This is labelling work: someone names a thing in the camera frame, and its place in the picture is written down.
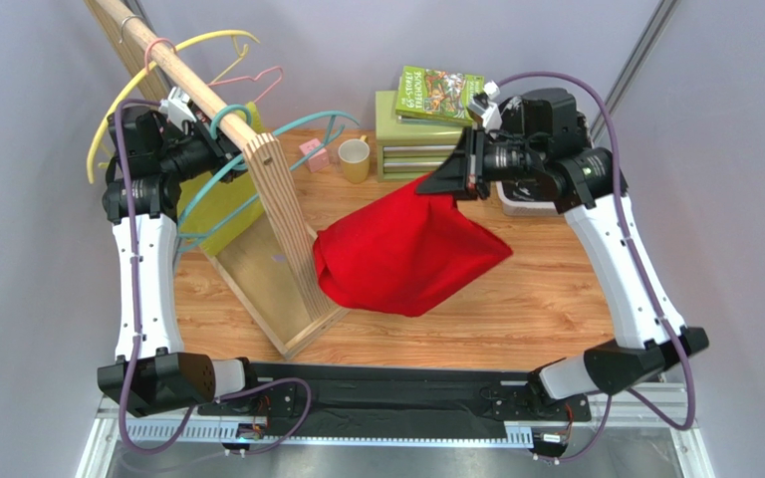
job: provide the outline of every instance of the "white wall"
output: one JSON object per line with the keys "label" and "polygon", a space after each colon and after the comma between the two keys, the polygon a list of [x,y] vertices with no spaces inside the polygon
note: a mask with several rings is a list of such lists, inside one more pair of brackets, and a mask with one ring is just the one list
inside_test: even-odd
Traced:
{"label": "white wall", "polygon": [[765,3],[684,1],[619,106],[657,272],[710,349],[693,360],[718,476],[765,476]]}
{"label": "white wall", "polygon": [[0,476],[73,476],[114,359],[118,261],[84,164],[126,77],[82,2],[0,0]]}
{"label": "white wall", "polygon": [[[273,97],[260,104],[267,125],[282,125],[321,110],[343,110],[356,116],[363,127],[373,128],[373,91],[394,89],[399,72],[408,64],[484,74],[495,80],[522,71],[556,70],[591,82],[605,96],[657,2],[141,3],[156,33],[177,43],[219,29],[255,34],[262,44],[251,44],[250,54],[237,71],[256,75],[279,64],[286,72]],[[206,81],[228,66],[235,55],[229,40],[216,42],[182,53]],[[510,87],[509,93],[523,93],[543,84],[537,80],[521,82]],[[218,87],[218,93],[227,102],[246,103],[263,88],[233,85]],[[589,100],[581,104],[588,115],[596,111]]]}

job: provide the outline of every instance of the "white container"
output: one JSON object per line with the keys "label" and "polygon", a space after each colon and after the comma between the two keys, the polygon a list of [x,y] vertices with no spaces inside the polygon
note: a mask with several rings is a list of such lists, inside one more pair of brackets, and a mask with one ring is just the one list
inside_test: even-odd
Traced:
{"label": "white container", "polygon": [[497,197],[503,205],[503,213],[507,216],[556,216],[557,208],[553,202],[515,201],[506,197],[499,182],[495,182]]}

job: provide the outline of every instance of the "pink cube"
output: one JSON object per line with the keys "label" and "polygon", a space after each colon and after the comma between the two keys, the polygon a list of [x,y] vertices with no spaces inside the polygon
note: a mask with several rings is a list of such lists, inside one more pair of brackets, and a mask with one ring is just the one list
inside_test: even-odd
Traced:
{"label": "pink cube", "polygon": [[[312,139],[310,141],[306,141],[303,144],[300,145],[300,150],[303,152],[303,155],[309,154],[312,149],[315,149],[316,147],[320,146],[321,142],[317,139]],[[306,166],[309,168],[310,171],[316,172],[320,171],[321,169],[327,167],[327,165],[330,164],[330,154],[327,152],[327,149],[325,147],[322,147],[318,152],[315,153],[314,156],[310,157],[308,161],[306,161]]]}

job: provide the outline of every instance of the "red cloth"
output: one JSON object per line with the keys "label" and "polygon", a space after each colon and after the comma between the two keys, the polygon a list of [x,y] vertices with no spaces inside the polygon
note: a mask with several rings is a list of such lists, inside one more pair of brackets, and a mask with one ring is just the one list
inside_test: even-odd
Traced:
{"label": "red cloth", "polygon": [[512,255],[419,178],[318,233],[321,289],[349,309],[420,316]]}

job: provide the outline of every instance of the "yellow-green cloth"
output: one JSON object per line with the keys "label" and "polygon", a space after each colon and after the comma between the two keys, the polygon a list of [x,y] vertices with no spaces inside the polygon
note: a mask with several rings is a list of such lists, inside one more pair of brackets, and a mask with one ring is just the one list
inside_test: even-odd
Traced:
{"label": "yellow-green cloth", "polygon": [[[245,107],[250,111],[252,117],[250,127],[256,132],[267,132],[267,129],[262,124],[262,119],[259,116],[256,105],[251,102],[245,105]],[[234,113],[245,118],[241,112]],[[198,177],[184,182],[177,210],[183,210],[210,177],[210,174],[200,174]],[[215,224],[237,209],[238,206],[255,193],[256,187],[250,174],[244,174],[228,184],[218,182],[197,204],[197,207],[191,211],[191,214],[185,219],[180,232],[190,234],[208,232]],[[263,212],[265,210],[262,206],[262,201],[250,204],[247,209],[232,218],[232,220],[209,236],[208,239],[201,242],[200,248],[210,256],[216,255],[232,242],[233,239],[238,237],[239,234],[250,227]]]}

